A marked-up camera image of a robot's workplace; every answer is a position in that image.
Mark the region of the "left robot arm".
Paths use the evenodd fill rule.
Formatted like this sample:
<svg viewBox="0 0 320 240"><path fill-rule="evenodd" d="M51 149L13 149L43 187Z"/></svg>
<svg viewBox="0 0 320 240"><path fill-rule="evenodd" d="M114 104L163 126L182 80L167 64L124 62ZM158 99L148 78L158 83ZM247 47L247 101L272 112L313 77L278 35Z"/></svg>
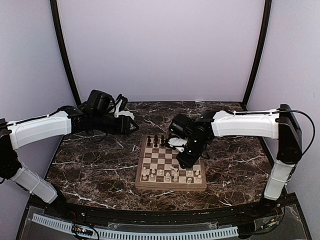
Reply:
<svg viewBox="0 0 320 240"><path fill-rule="evenodd" d="M134 114L126 110L128 99L117 98L100 90L92 90L86 101L78 106L65 105L53 113L23 120L0 120L0 177L10 180L31 195L51 205L60 218L67 218L70 206L60 190L44 180L42 173L27 167L49 159L58 147L58 140L80 132L100 131L106 135L130 135L139 130Z"/></svg>

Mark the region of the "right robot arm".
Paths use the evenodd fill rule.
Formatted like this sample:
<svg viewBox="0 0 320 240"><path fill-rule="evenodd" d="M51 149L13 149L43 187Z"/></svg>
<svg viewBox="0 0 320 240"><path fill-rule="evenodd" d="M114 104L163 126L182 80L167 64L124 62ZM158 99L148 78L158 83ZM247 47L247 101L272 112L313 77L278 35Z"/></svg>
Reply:
<svg viewBox="0 0 320 240"><path fill-rule="evenodd" d="M277 140L278 152L264 188L264 199L255 205L255 213L266 217L275 208L283 188L290 181L298 162L307 152L303 149L302 130L294 114L307 114L291 109L288 104L260 111L204 111L197 118L175 116L169 126L174 137L168 140L178 150L177 160L183 169L191 168L204 158L207 146L215 139L240 136L260 141Z"/></svg>

